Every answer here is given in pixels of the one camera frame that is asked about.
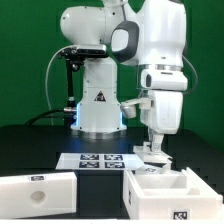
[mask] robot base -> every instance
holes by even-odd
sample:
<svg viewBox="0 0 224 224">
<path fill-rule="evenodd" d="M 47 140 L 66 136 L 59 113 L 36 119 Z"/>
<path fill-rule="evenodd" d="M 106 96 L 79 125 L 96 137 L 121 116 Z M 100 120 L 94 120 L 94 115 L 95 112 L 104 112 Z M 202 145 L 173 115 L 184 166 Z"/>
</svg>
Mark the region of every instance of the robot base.
<svg viewBox="0 0 224 224">
<path fill-rule="evenodd" d="M 81 130 L 72 129 L 72 134 L 79 136 L 81 138 L 103 140 L 103 139 L 113 139 L 113 138 L 125 136 L 126 130 L 115 131 L 115 132 L 85 132 Z"/>
</svg>

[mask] black cable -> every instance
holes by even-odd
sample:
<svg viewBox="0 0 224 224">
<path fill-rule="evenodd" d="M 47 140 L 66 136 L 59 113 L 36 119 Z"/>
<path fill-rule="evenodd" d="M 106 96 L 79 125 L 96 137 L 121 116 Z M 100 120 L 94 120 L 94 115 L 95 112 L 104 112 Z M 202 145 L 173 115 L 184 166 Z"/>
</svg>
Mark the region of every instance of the black cable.
<svg viewBox="0 0 224 224">
<path fill-rule="evenodd" d="M 184 62 L 187 63 L 187 65 L 190 67 L 190 69 L 191 69 L 191 71 L 193 72 L 193 75 L 194 75 L 194 85 L 193 85 L 193 87 L 190 90 L 187 90 L 187 91 L 183 92 L 183 95 L 190 95 L 191 93 L 193 93 L 196 90 L 196 88 L 198 86 L 198 74 L 197 74 L 194 66 L 190 63 L 190 61 L 188 61 L 186 57 L 184 57 L 184 56 L 182 56 L 182 57 L 184 59 Z"/>
<path fill-rule="evenodd" d="M 49 115 L 49 114 L 54 114 L 54 113 L 58 113 L 58 112 L 64 112 L 64 109 L 54 109 L 54 110 L 50 110 L 47 112 L 44 112 L 30 120 L 28 120 L 25 125 L 33 125 L 37 120 L 41 119 L 41 118 L 45 118 L 45 116 Z"/>
</svg>

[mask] black sticker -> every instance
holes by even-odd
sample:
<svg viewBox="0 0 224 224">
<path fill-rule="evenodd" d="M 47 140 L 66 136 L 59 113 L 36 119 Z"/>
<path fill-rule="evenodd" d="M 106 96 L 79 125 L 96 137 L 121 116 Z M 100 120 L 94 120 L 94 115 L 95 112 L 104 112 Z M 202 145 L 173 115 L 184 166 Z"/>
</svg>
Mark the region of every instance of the black sticker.
<svg viewBox="0 0 224 224">
<path fill-rule="evenodd" d="M 180 211 L 173 213 L 174 220 L 187 220 L 188 219 L 188 212 L 187 211 Z"/>
<path fill-rule="evenodd" d="M 82 154 L 80 160 L 99 160 L 99 155 L 92 155 L 92 154 Z"/>
<path fill-rule="evenodd" d="M 100 92 L 98 93 L 98 95 L 96 96 L 96 98 L 95 98 L 94 101 L 98 101 L 98 102 L 106 102 L 106 99 L 105 99 L 105 97 L 104 97 L 102 91 L 100 91 Z"/>
<path fill-rule="evenodd" d="M 40 181 L 44 180 L 44 176 L 32 176 L 31 181 Z"/>
<path fill-rule="evenodd" d="M 122 157 L 122 155 L 104 155 L 104 160 L 122 161 L 123 157 Z"/>
<path fill-rule="evenodd" d="M 79 163 L 79 168 L 100 168 L 100 163 L 99 162 L 80 162 Z"/>
<path fill-rule="evenodd" d="M 105 168 L 123 169 L 123 168 L 125 168 L 125 165 L 123 162 L 105 162 Z"/>
</svg>

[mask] white bin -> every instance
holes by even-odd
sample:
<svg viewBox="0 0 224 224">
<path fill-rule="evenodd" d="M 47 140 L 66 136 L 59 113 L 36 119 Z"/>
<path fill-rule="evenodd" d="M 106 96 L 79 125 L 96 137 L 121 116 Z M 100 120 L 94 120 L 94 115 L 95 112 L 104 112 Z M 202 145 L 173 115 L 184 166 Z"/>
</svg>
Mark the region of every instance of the white bin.
<svg viewBox="0 0 224 224">
<path fill-rule="evenodd" d="M 223 197 L 192 170 L 134 175 L 124 171 L 123 199 L 131 219 L 220 219 Z"/>
</svg>

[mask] warning label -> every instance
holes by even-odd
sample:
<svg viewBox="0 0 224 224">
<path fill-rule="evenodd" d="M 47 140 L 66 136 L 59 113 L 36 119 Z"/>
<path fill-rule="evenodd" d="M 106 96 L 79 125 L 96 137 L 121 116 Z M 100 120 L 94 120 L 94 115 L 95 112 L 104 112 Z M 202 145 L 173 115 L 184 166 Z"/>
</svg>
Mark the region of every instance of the warning label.
<svg viewBox="0 0 224 224">
<path fill-rule="evenodd" d="M 95 98 L 94 101 L 98 101 L 98 102 L 106 102 L 106 99 L 105 99 L 105 97 L 104 97 L 102 91 L 100 91 L 100 92 L 98 93 L 98 95 L 96 96 L 96 98 Z"/>
</svg>

